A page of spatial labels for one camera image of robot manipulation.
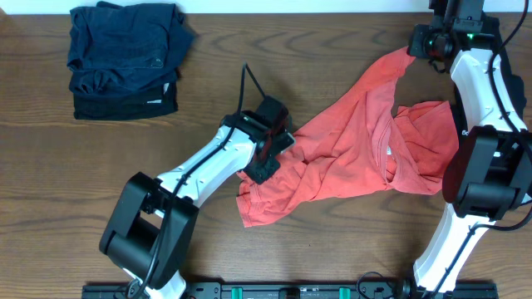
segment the tabletop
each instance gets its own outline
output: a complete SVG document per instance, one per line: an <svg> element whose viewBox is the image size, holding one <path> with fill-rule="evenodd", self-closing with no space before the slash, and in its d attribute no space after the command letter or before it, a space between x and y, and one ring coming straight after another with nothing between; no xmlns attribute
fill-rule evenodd
<svg viewBox="0 0 532 299"><path fill-rule="evenodd" d="M498 14L503 37L519 14ZM344 94L380 56L404 47L426 13L189 15L197 35L180 72L174 114L149 120L72 116L69 16L0 17L0 297L76 298L88 282L128 276L98 250L126 181L173 169L236 110L247 61L264 90L301 127ZM513 72L532 99L532 21L508 45ZM448 75L415 61L397 84L397 105L453 101ZM245 109L260 102L246 88ZM525 110L532 127L532 104ZM202 207L185 278L226 282L345 282L364 272L401 277L425 250L444 200L383 191L301 204L280 221L244 228L234 176ZM519 221L527 208L501 224ZM532 228L488 232L461 279L493 280L502 298L530 297Z"/></svg>

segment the cable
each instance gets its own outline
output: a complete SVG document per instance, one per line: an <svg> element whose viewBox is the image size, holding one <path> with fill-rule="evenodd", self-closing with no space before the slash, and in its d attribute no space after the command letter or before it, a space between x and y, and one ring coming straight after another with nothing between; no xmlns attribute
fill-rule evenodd
<svg viewBox="0 0 532 299"><path fill-rule="evenodd" d="M358 278L358 280L357 280L357 292L358 292L358 294L359 294L360 296L362 296L362 297L364 297L364 298L366 298L366 299L371 299L371 298L368 297L368 296L366 296L366 294L365 294L364 292L360 291L360 282L362 282L362 279L364 279L364 277L367 276L367 275L369 275L369 274L378 275L379 277L384 278L384 276L383 276L381 273L376 272L376 271L366 272L366 273L362 274L362 276L360 276L360 278ZM385 282L385 283L388 285L388 287L390 287L390 288L392 289L392 292L393 292L393 291L394 291L394 287L390 286L390 283L389 283L389 282ZM394 294L392 294L392 295L389 296L389 297L385 297L384 299L392 299L393 296L394 296Z"/></svg>
<svg viewBox="0 0 532 299"><path fill-rule="evenodd" d="M244 63L244 65L242 66L242 77L240 79L239 105L235 113L236 115L240 115L242 113L242 104L244 103L244 79L245 79L246 70L248 71L249 76L251 76L251 79L253 80L257 88L259 89L260 94L263 97L266 96L264 94L264 91L260 88L260 85L258 84L257 80L253 76L253 73L249 69L248 64ZM155 247L154 247L154 253L151 258L150 266L148 268L148 272L146 273L146 277L142 281L142 284L140 285L139 289L135 292L135 295L133 297L129 297L129 289L126 290L127 299L139 299L140 296L144 294L144 290L148 286L149 281L151 280L151 278L153 277L153 274L155 273L155 266L159 259L160 247L162 246L163 237L165 236L165 230L166 230L166 227L168 226L168 221L169 221L168 219L170 218L170 211L174 207L174 199L176 198L177 193L181 189L181 186L185 184L186 180L190 177L190 175L193 174L203 163L205 163L207 160L212 158L216 153L218 153L221 149L225 147L225 145L229 142L229 139L233 135L233 132L236 129L237 123L238 123L238 118L235 120L233 125L231 125L231 128L229 129L229 133L227 134L227 136L225 136L224 140L218 146L216 146L215 149L213 149L210 153L208 153L204 158L198 161L198 163L190 167L190 169L187 170L186 173L183 174L180 180L177 182L177 185L175 186L174 191L172 192L172 195L169 197L169 200L167 201L168 207L165 209L166 211L165 216L163 217L163 222L160 225L159 237L157 238L157 243L155 244Z"/></svg>
<svg viewBox="0 0 532 299"><path fill-rule="evenodd" d="M491 56L490 62L488 63L488 77L490 78L491 89L492 89L493 94L495 96L495 100L497 101L497 105L499 106L500 112L502 113L502 117L505 119L505 122L508 124L508 126L512 129L512 132L516 136L517 141L523 147L523 150L525 151L526 155L529 157L530 163L532 164L532 150L530 149L529 145L526 143L526 141L521 136L519 130L517 130L515 125L510 120L510 118L508 116L508 112L506 111L506 108L505 108L504 104L502 103L502 100L500 98L499 92L497 91L497 86L495 84L495 78L494 78L494 75L493 75L493 73L494 73L493 64L495 62L496 57L506 47L506 44L508 44L508 42L510 42L510 40L514 37L514 35L519 31L519 29L521 28L521 25L523 25L523 22L526 19L526 14L527 14L528 10L529 10L529 0L525 0L525 8L523 10L523 14L521 15L521 19L517 23L517 26L515 26L514 31L512 31L512 33L506 38L506 40L502 43L502 45L500 45L500 47L496 51L494 51L493 55ZM438 282L438 284L436 286L436 289L434 289L434 291L431 293L429 298L430 299L434 299L436 297L436 295L438 294L438 292L441 289L441 286L443 285L443 283L445 282L445 280L447 279L447 277L451 273L452 269L454 268L454 266L458 262L458 259L460 258L461 254L464 252L464 250L466 249L467 244L469 243L471 238L475 235L475 232L476 232L476 230L478 228L490 228L490 229L494 229L495 231L499 231L499 232L511 232L511 231L515 231L515 230L518 230L518 229L524 227L531 219L532 219L532 208L526 214L526 216L523 218L523 220L519 221L517 224L511 225L511 226L508 226L508 227L502 227L502 226L499 226L499 225L489 225L489 224L475 224L475 225L473 225L469 229L469 232L467 233L467 237L465 238L464 242L461 244L460 248L458 249L458 252L456 252L455 257L453 258L453 260L451 262L451 265L449 265L449 267L446 268L446 271L445 271L443 277Z"/></svg>

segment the pink fabric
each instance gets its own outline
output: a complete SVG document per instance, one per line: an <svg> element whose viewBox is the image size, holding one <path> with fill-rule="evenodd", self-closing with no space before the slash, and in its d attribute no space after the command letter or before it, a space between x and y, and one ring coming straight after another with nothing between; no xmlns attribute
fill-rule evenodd
<svg viewBox="0 0 532 299"><path fill-rule="evenodd" d="M237 204L245 227L274 223L300 203L379 190L435 194L458 138L448 102L391 109L397 79L414 61L406 48L375 62L334 105L278 156L281 168L262 185L244 173ZM392 154L387 154L388 146Z"/></svg>

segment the black garment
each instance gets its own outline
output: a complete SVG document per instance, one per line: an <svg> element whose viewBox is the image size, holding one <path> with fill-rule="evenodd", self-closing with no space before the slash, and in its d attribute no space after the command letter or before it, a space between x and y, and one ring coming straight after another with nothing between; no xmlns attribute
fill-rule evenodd
<svg viewBox="0 0 532 299"><path fill-rule="evenodd" d="M99 2L72 9L71 21L69 89L81 96L126 96L176 81L194 39L174 4Z"/></svg>
<svg viewBox="0 0 532 299"><path fill-rule="evenodd" d="M93 97L74 94L77 120L138 120L177 111L175 82L122 97Z"/></svg>

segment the white background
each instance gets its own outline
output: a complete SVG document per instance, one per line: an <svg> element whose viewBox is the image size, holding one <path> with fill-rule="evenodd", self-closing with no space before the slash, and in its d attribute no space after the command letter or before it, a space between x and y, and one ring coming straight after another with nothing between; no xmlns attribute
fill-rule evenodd
<svg viewBox="0 0 532 299"><path fill-rule="evenodd" d="M93 0L0 0L8 14L68 13ZM109 0L120 5L178 3L187 13L428 12L429 0ZM524 0L485 0L486 12L522 12Z"/></svg>

